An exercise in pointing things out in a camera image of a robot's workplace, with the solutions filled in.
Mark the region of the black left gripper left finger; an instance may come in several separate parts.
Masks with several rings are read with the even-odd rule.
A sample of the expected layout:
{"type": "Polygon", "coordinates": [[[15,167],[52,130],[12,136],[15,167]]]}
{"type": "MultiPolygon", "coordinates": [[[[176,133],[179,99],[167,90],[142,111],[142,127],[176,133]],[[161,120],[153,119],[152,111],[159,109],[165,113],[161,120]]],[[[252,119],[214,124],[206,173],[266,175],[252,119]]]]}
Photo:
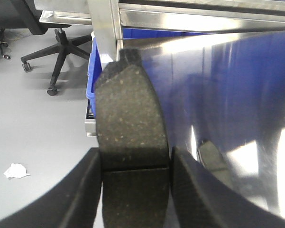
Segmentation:
{"type": "Polygon", "coordinates": [[[50,191],[0,220],[0,228],[91,228],[100,194],[100,153],[91,148],[50,191]]]}

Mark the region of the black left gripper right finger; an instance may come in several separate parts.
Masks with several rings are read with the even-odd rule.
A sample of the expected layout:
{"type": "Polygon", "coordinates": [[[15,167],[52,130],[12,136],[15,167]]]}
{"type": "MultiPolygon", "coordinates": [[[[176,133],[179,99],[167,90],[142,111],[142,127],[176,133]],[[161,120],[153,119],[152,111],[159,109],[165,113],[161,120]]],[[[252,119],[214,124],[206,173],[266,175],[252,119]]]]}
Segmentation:
{"type": "Polygon", "coordinates": [[[184,149],[172,149],[172,197],[182,228],[285,228],[285,219],[251,203],[184,149]]]}

